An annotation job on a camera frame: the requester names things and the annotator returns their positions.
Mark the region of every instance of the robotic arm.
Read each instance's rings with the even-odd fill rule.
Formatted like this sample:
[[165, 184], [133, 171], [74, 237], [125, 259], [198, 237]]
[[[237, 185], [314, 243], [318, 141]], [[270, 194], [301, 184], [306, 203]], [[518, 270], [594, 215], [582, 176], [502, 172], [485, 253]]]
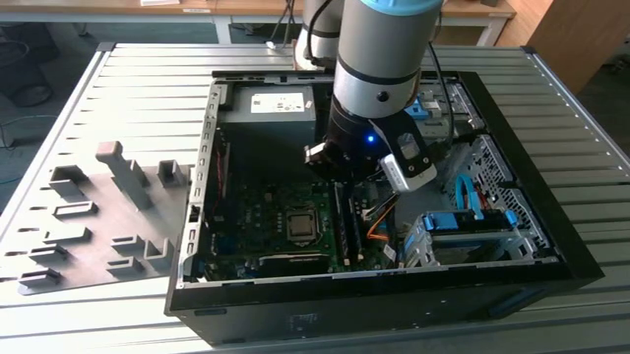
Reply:
[[342, 11], [342, 0], [306, 1], [298, 64], [306, 59], [331, 66], [337, 59], [327, 135], [306, 150], [307, 164], [327, 179], [361, 181], [382, 168], [394, 190], [410, 192], [436, 178], [405, 108], [418, 94], [441, 5], [442, 0], [346, 0]]

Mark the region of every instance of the power supply label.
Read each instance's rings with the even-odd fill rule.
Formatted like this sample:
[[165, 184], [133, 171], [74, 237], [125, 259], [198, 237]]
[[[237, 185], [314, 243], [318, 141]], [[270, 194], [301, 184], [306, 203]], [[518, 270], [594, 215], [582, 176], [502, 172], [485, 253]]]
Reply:
[[291, 113], [305, 111], [305, 94], [255, 94], [253, 113]]

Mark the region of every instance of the motherboard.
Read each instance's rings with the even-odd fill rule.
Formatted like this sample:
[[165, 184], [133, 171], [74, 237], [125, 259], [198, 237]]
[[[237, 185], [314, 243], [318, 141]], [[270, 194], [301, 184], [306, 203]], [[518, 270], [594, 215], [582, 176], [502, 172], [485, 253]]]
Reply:
[[[355, 227], [337, 237], [334, 186], [325, 182], [243, 184], [231, 214], [214, 234], [206, 272], [211, 280], [342, 273], [394, 266], [385, 237], [366, 238], [374, 221], [363, 215], [378, 202], [386, 181], [354, 189]], [[386, 221], [375, 228], [387, 235]]]

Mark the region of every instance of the wooden desk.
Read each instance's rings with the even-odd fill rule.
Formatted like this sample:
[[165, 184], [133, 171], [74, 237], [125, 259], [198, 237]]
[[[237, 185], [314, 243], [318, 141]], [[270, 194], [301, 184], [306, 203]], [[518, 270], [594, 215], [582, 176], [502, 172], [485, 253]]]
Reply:
[[[303, 0], [295, 2], [302, 21]], [[0, 0], [0, 21], [28, 22], [207, 22], [219, 42], [231, 43], [230, 24], [275, 23], [285, 0], [182, 0], [179, 5], [141, 6], [141, 0]], [[493, 46], [516, 11], [506, 0], [488, 7], [478, 1], [449, 0], [445, 26], [484, 27], [480, 46]]]

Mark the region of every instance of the white table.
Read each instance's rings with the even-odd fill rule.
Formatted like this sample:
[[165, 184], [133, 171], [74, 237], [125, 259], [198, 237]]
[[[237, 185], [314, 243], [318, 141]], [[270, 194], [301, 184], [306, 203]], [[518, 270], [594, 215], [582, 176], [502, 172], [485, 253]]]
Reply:
[[[367, 333], [277, 343], [243, 350], [339, 353], [558, 353], [628, 350], [630, 346], [630, 163], [537, 55], [520, 49], [438, 47], [444, 70], [477, 71], [542, 176], [602, 266], [606, 278], [584, 290], [550, 297], [496, 322]], [[432, 69], [430, 59], [423, 68]], [[68, 145], [74, 123], [121, 119], [142, 129], [145, 151], [129, 150], [142, 166], [161, 159], [193, 164], [198, 152], [162, 151], [175, 141], [198, 146], [213, 70], [291, 69], [291, 50], [258, 45], [119, 44], [96, 53], [0, 219], [0, 248], [43, 198], [47, 169], [86, 152]], [[173, 117], [162, 128], [153, 119]], [[4, 353], [193, 353], [211, 347], [177, 318], [163, 315], [167, 278], [23, 297], [0, 282], [0, 348]]]

